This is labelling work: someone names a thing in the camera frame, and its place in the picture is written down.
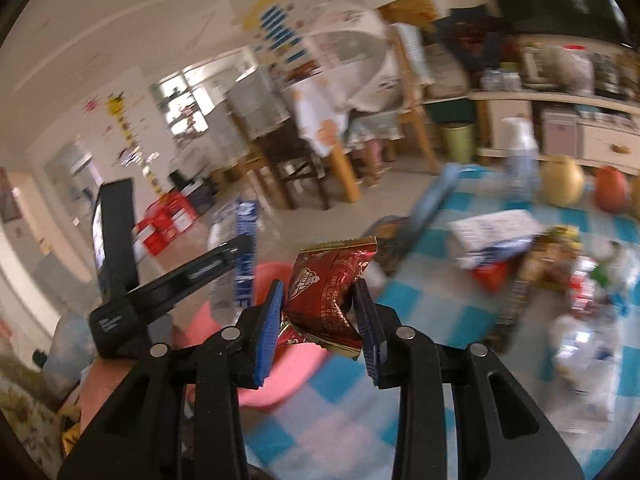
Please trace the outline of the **person's left hand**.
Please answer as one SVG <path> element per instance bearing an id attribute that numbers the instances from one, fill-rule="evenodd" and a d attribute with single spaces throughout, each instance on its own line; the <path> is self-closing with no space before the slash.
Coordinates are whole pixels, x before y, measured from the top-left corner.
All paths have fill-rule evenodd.
<path id="1" fill-rule="evenodd" d="M 137 364 L 131 360 L 97 358 L 80 388 L 80 432 L 84 432 L 105 401 Z"/>

